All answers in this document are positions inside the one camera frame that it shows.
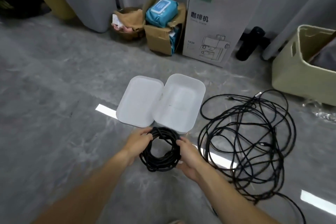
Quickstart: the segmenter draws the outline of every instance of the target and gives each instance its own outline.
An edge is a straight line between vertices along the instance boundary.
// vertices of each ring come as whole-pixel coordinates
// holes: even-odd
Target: concrete floor
[[[29,223],[124,145],[133,129],[95,108],[116,110],[130,79],[166,82],[174,73],[201,80],[205,98],[222,93],[253,96],[271,88],[271,67],[258,55],[230,59],[224,69],[180,55],[158,56],[145,39],[125,44],[115,35],[65,25],[51,14],[0,24],[0,223]],[[270,100],[279,101],[269,95]],[[336,125],[314,117],[289,96],[297,130],[285,159],[282,192],[303,210],[307,223],[336,217],[300,200],[301,190],[336,204]],[[226,102],[209,105],[218,114]],[[199,115],[188,134],[196,142],[206,121]],[[253,128],[248,131],[253,137]],[[300,223],[284,199],[258,207],[281,223]],[[122,176],[100,223],[219,223],[203,193],[178,170],[150,173],[137,160]]]

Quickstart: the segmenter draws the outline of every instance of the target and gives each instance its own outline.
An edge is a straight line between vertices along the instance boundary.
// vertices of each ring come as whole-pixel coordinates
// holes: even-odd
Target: cardboard box
[[[189,0],[183,55],[223,67],[260,0]]]
[[[178,14],[167,24],[165,28],[158,28],[152,25],[145,25],[145,32],[147,38],[147,44],[149,49],[152,51],[157,51],[171,56],[171,45],[169,32],[172,31],[174,27],[180,25],[180,32],[176,39],[175,51],[180,43],[181,35],[184,29],[185,19],[186,19],[186,5],[183,3],[178,4]]]

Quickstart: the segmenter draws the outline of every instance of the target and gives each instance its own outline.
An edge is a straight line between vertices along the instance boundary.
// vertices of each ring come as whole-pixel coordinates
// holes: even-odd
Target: coiled cable
[[[286,106],[282,107],[275,102],[262,98],[264,93],[270,91],[280,94]],[[204,105],[211,99],[219,97],[224,97],[229,101],[238,101],[240,104],[225,110],[216,117],[205,116],[203,112]],[[209,121],[201,130],[197,141],[199,153],[203,156],[204,160],[228,177],[229,182],[235,186],[236,190],[255,205],[260,200],[266,200],[274,195],[278,195],[291,201],[299,210],[303,223],[306,223],[305,216],[298,205],[289,197],[279,192],[284,184],[284,158],[293,150],[296,141],[296,127],[292,116],[288,112],[288,101],[285,95],[277,90],[260,92],[254,97],[237,94],[219,94],[207,99],[201,105],[200,113],[204,119]],[[247,113],[254,115],[254,122],[243,120],[243,116]],[[281,143],[283,144],[284,141],[284,145],[280,147],[277,138],[277,126],[281,123],[285,123],[288,136],[281,139]],[[259,139],[255,140],[243,135],[242,129],[240,129],[241,125],[258,126],[265,129],[266,132]],[[227,132],[233,133],[233,140],[228,138]],[[216,147],[212,142],[214,137],[227,141],[232,150],[221,150]],[[229,168],[221,167],[212,160],[210,146],[218,152],[233,155]],[[259,153],[253,155],[251,154],[253,150]],[[266,183],[267,186],[265,186],[265,191],[262,193],[247,190],[249,185]]]
[[[176,144],[176,140],[180,139],[179,134],[166,127],[154,127],[148,133],[153,135],[153,140],[150,141],[145,150],[140,153],[141,161],[146,165],[150,172],[165,172],[172,170],[176,167],[181,158],[180,147]],[[155,157],[151,153],[152,143],[156,138],[165,140],[171,145],[171,150],[166,152],[163,157]]]

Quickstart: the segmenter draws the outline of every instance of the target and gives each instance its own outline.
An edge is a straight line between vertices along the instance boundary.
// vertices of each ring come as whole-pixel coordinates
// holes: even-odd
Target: black thermos
[[[236,53],[236,58],[240,61],[245,61],[249,58],[252,52],[257,48],[260,40],[265,35],[260,27],[254,27],[251,32],[246,36],[246,40],[241,45],[240,49]]]

